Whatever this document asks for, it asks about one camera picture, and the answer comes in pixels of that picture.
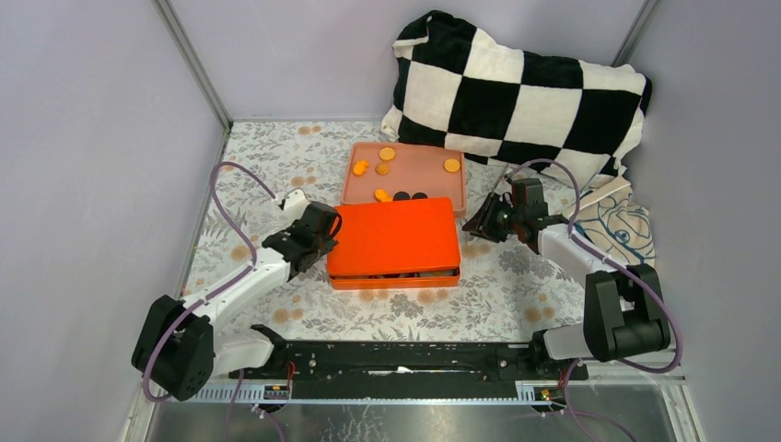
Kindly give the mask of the black white checkered pillow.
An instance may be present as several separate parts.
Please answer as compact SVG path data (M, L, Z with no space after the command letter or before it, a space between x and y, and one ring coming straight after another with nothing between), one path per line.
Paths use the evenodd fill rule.
M628 64L512 49L438 10L409 23L392 49L398 78L381 123L392 141L526 163L582 189L621 176L640 144L652 83Z

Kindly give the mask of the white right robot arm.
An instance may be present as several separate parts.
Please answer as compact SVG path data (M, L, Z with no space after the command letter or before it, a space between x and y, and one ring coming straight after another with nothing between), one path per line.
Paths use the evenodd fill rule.
M539 180L513 180L510 192L490 193L462 229L494 243L516 237L584 288L580 323L533 335L528 365L537 378L553 378L565 360L610 362L669 347L672 333L656 271L598 253L564 216L550 214Z

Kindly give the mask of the pink cookie tray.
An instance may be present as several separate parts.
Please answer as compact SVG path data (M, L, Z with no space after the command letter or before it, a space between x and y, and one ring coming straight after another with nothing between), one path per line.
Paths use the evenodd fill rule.
M379 158L380 149L386 146L396 151L396 157L391 161ZM448 158L461 162L460 171L448 173L443 169L443 162ZM367 160L371 168L362 176L354 176L352 167L361 159ZM380 176L376 173L375 167L380 162L390 164L389 174ZM353 144L348 157L340 203L374 203L376 189L383 189L391 196L396 192L408 192L411 196L424 192L429 198L449 198L454 216L462 218L467 212L465 171L465 156L458 151L427 145L358 142Z

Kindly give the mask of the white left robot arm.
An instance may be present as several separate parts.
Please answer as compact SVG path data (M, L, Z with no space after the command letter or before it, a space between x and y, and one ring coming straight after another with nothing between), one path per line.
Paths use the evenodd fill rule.
M150 307L131 363L142 374L151 401L187 401L211 378L253 368L263 378L285 369L283 338L257 327L232 335L223 329L252 301L306 272L337 244L342 218L328 204L311 202L301 190L281 201L289 227L267 237L250 259L214 285Z

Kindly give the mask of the golden swirl cookie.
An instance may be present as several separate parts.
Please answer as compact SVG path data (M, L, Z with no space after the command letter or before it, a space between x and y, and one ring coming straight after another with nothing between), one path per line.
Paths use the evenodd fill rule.
M375 171L378 175L384 176L390 173L391 167L388 162L380 162L376 167Z

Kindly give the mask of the beige blue printed cloth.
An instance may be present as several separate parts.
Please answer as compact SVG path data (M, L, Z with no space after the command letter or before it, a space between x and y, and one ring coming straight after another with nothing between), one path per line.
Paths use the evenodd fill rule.
M649 212L634 200L629 180L617 177L580 199L580 210L570 206L564 216L576 217L575 228L597 248L631 265L656 265Z

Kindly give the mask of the round golden cookie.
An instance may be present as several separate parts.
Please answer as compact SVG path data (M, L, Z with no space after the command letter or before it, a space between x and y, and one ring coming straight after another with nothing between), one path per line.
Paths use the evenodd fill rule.
M461 162L457 158L448 158L443 162L443 169L448 173L456 173L461 169Z
M391 161L396 157L396 151L394 148L386 146L382 147L379 151L379 158L382 161Z

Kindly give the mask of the orange tin lid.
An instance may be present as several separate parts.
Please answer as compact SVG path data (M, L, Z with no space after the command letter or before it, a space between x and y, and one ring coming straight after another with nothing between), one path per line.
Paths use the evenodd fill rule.
M460 248L447 197L336 207L342 226L327 256L332 278L455 270Z

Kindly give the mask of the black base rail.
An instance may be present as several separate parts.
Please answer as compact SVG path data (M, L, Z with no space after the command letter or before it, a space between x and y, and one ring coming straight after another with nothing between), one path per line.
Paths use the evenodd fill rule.
M295 400L509 400L521 381L559 386L569 361L531 343L287 340L272 329L272 352L259 367L230 377L280 380Z

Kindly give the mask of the orange cookie tin box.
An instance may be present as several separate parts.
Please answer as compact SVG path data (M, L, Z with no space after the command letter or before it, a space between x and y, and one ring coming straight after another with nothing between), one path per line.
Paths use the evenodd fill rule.
M330 277L330 283L335 290L447 288L457 285L459 280L459 268L421 273Z

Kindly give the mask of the orange fish shaped cookie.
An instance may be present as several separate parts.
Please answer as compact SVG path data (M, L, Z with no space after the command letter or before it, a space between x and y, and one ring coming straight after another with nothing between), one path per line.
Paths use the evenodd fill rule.
M357 160L352 167L354 176L362 176L371 168L371 164L364 159Z
M376 189L374 191L374 198L380 203L391 202L393 200L393 197L383 189Z

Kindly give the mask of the floral tablecloth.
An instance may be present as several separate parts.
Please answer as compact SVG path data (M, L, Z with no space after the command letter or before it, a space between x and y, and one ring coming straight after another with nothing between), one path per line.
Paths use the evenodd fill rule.
M237 122L181 293L193 295L242 267L286 226L270 200L299 188L338 204L350 150L377 142L378 122ZM287 339L528 341L580 321L583 292L570 275L514 239L460 236L461 277L451 288L335 291L322 262L252 301L226 333L253 324Z

